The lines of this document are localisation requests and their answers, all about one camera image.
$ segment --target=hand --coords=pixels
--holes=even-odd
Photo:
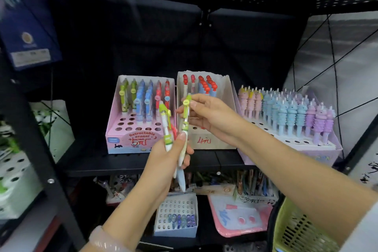
[[[203,127],[218,139],[232,146],[239,146],[237,135],[242,126],[248,122],[224,102],[215,97],[195,94],[192,95],[189,107],[191,109],[189,124]],[[176,112],[182,114],[184,107],[179,107]]]
[[[163,202],[168,194],[172,181],[173,173],[177,168],[178,157],[185,145],[185,133],[177,135],[177,139],[173,142],[170,151],[165,150],[164,140],[159,140],[150,152],[147,163],[140,180],[144,186],[148,187],[149,197],[154,202],[153,207],[157,207]],[[194,150],[188,145],[186,147],[187,154],[181,166],[185,169],[190,163],[190,154]]]

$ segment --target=plastic basket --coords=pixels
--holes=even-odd
[[[340,247],[285,198],[274,225],[273,252],[337,252]]]

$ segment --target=yellow basket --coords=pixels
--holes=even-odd
[[[337,252],[340,248],[287,197],[274,226],[273,252]]]

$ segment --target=pink display box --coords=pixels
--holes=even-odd
[[[242,109],[240,107],[240,103],[239,103],[239,99],[238,99],[238,95],[237,95],[234,83],[232,83],[232,88],[233,88],[236,112],[242,116]],[[315,98],[316,102],[319,103],[314,92],[310,88],[308,88],[308,86],[304,87],[301,94],[302,95],[307,94],[310,100],[312,98]],[[315,145],[312,142],[313,135],[310,138],[306,138],[306,137],[297,138],[296,136],[288,137],[286,135],[279,136],[277,131],[274,131],[271,129],[271,127],[265,125],[264,121],[262,120],[262,117],[260,117],[259,120],[248,119],[245,116],[243,117],[247,119],[248,121],[253,122],[256,126],[260,127],[262,129],[262,132],[270,133],[272,136],[274,136],[278,140],[281,140],[284,144],[287,144],[288,146],[291,146],[292,148],[304,154],[307,154],[313,159],[318,160],[329,166],[332,166],[334,164],[339,154],[343,150],[339,140],[337,139],[337,136],[334,134],[333,131],[328,136],[328,140],[330,142],[329,144]],[[238,149],[238,152],[240,156],[242,157],[244,164],[254,165],[254,163],[246,154],[241,152],[239,149]]]
[[[149,77],[149,76],[127,76],[121,75],[118,77],[116,90],[114,92],[113,103],[111,104],[111,110],[106,128],[106,143],[109,154],[121,154],[121,153],[149,153],[152,146],[161,138],[163,138],[163,127],[160,120],[155,118],[155,103],[153,105],[153,119],[152,125],[147,125],[144,117],[142,125],[137,125],[136,114],[132,112],[130,108],[125,114],[122,113],[120,103],[120,84],[127,78],[129,83],[133,79],[137,84],[142,81],[146,83],[146,87],[150,80],[154,83],[153,100],[156,94],[156,84],[161,82],[162,87],[165,86],[165,82],[169,80],[170,87],[170,103],[169,109],[172,112],[170,119],[172,125],[176,128],[176,101],[175,101],[175,80],[172,78],[164,77]],[[132,103],[132,97],[130,92],[130,85],[128,87],[128,102]]]

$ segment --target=sleeve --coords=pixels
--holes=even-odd
[[[378,249],[378,202],[366,213],[339,252],[376,252]]]

